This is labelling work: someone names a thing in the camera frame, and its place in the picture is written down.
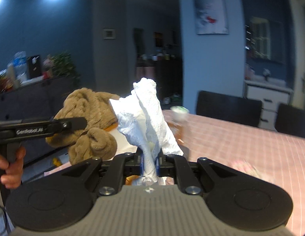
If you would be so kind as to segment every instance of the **brown plush toy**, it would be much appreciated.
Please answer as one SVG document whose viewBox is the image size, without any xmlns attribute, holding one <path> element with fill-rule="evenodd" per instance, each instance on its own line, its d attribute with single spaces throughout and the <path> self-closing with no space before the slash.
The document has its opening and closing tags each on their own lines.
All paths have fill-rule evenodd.
<svg viewBox="0 0 305 236">
<path fill-rule="evenodd" d="M 56 134 L 46 138 L 46 142 L 54 148 L 70 145 L 68 154 L 72 165 L 94 156 L 111 159 L 117 151 L 117 143 L 108 131 L 117 126 L 117 118 L 109 99 L 118 100 L 119 96 L 93 92 L 87 88 L 75 90 L 66 98 L 64 107 L 54 118 L 85 117 L 87 127 Z"/>
</svg>

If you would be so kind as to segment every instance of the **chair backrest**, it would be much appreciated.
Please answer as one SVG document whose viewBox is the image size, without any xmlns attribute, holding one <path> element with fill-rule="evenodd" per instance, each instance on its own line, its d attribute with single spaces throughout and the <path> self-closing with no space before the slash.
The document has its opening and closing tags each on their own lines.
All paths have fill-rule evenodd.
<svg viewBox="0 0 305 236">
<path fill-rule="evenodd" d="M 305 138 L 305 111 L 280 104 L 275 129 L 281 133 Z"/>
<path fill-rule="evenodd" d="M 196 114 L 258 127 L 262 101 L 200 91 Z"/>
</svg>

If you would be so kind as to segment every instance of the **black circular cover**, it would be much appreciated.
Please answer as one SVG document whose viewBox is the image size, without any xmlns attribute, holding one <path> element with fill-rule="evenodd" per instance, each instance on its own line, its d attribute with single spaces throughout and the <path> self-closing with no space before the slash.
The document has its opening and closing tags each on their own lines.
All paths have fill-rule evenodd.
<svg viewBox="0 0 305 236">
<path fill-rule="evenodd" d="M 67 176 L 23 185 L 6 201 L 13 224 L 32 231 L 66 228 L 81 220 L 92 205 L 92 197 L 83 184 Z"/>
<path fill-rule="evenodd" d="M 247 231 L 285 225 L 293 208 L 283 189 L 249 176 L 222 179 L 209 193 L 206 203 L 218 219 Z"/>
</svg>

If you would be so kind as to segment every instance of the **pink checkered tablecloth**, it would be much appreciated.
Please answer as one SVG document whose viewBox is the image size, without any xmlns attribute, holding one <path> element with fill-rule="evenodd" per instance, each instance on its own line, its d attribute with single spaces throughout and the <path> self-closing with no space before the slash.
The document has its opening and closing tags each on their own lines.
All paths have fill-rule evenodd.
<svg viewBox="0 0 305 236">
<path fill-rule="evenodd" d="M 171 121 L 171 111 L 163 112 Z M 293 199 L 287 228 L 296 236 L 305 234 L 305 139 L 192 114 L 184 131 L 190 161 L 207 157 L 229 165 L 244 159 L 273 177 Z"/>
</svg>

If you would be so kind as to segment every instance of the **white cabinet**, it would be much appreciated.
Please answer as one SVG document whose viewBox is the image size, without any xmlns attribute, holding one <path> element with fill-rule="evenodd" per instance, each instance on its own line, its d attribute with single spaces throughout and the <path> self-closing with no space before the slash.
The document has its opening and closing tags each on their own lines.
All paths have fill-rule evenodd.
<svg viewBox="0 0 305 236">
<path fill-rule="evenodd" d="M 275 122 L 278 106 L 280 103 L 288 104 L 291 93 L 291 89 L 287 89 L 287 91 L 281 91 L 246 84 L 244 97 L 261 100 L 263 102 L 259 127 L 276 131 Z"/>
</svg>

